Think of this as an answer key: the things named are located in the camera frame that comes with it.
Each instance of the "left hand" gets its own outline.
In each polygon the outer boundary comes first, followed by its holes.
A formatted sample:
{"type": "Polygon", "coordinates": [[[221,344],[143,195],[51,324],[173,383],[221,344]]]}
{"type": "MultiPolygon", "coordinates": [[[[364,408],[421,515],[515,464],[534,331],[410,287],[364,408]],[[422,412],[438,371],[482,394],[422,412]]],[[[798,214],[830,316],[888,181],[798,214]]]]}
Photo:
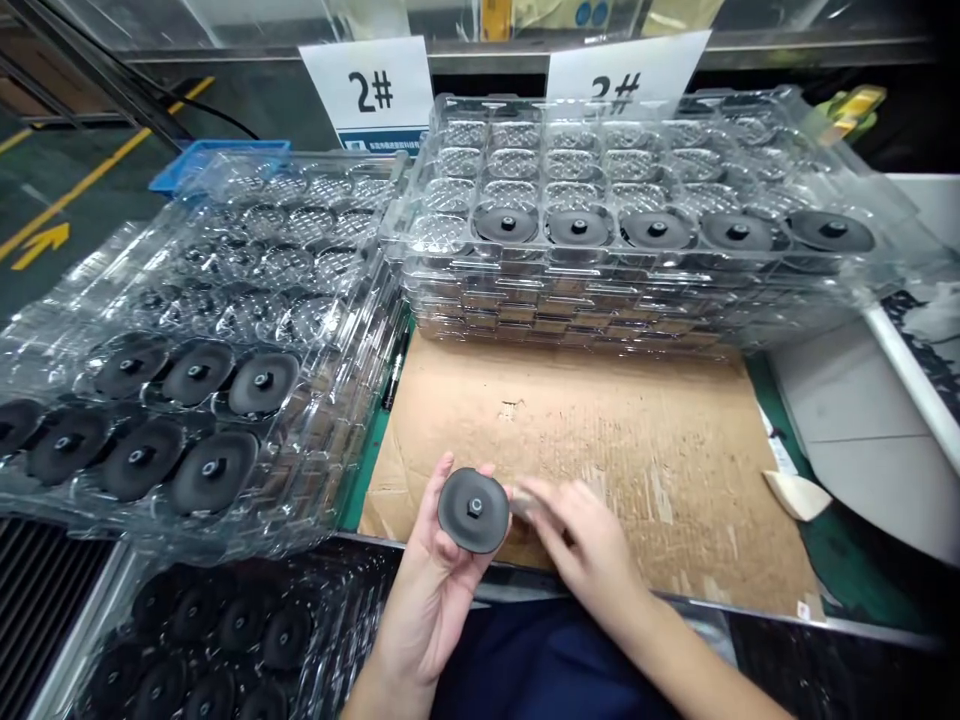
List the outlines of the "left hand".
{"type": "MultiPolygon", "coordinates": [[[[440,491],[452,468],[453,453],[448,452],[427,483],[373,651],[391,680],[423,689],[436,685],[460,639],[480,579],[496,555],[474,555],[440,529],[440,491]]],[[[491,477],[493,469],[486,464],[479,472],[491,477]]]]}

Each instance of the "yellow floor arrow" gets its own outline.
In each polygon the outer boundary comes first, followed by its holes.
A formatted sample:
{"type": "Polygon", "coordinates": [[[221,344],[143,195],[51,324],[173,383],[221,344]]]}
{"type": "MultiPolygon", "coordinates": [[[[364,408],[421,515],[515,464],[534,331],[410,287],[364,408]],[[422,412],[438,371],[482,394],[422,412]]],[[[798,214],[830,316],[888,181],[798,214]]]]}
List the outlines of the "yellow floor arrow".
{"type": "Polygon", "coordinates": [[[26,270],[47,248],[56,250],[70,238],[70,223],[61,223],[27,240],[27,251],[13,264],[14,270],[26,270]]]}

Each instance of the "clear plastic tray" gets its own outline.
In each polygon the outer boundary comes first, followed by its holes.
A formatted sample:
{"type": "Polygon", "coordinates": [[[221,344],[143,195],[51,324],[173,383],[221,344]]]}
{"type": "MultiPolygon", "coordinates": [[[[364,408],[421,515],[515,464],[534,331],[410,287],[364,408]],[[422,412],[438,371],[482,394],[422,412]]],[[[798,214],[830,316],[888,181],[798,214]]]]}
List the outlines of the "clear plastic tray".
{"type": "Polygon", "coordinates": [[[0,505],[196,564],[323,539],[401,322],[376,230],[403,168],[224,154],[22,311],[0,335],[0,505]],[[238,219],[268,201],[333,220],[238,219]]]}
{"type": "Polygon", "coordinates": [[[396,562],[340,541],[206,571],[150,562],[78,670],[70,716],[335,718],[396,562]]]}
{"type": "Polygon", "coordinates": [[[766,347],[796,334],[765,325],[829,329],[950,261],[830,128],[791,87],[625,107],[441,96],[384,250],[439,336],[659,352],[685,351],[666,329],[683,327],[766,347]]]}

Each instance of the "dark blue sleeve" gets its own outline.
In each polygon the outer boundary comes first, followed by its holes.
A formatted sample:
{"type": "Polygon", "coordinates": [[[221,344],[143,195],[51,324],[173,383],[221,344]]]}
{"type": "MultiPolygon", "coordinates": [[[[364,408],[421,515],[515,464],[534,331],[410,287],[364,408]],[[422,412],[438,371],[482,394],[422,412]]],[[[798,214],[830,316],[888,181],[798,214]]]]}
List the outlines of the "dark blue sleeve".
{"type": "Polygon", "coordinates": [[[678,718],[574,600],[473,610],[432,718],[678,718]]]}

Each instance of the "blue plastic basket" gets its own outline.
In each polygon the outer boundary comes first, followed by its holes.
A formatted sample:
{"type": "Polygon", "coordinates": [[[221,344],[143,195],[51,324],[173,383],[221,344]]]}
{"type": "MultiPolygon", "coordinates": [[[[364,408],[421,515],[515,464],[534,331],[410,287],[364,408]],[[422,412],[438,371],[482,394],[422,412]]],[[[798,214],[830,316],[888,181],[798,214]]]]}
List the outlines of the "blue plastic basket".
{"type": "Polygon", "coordinates": [[[167,165],[150,183],[150,191],[175,197],[180,186],[196,176],[210,162],[218,150],[274,150],[280,154],[290,152],[289,140],[197,140],[189,145],[180,157],[167,165]]]}

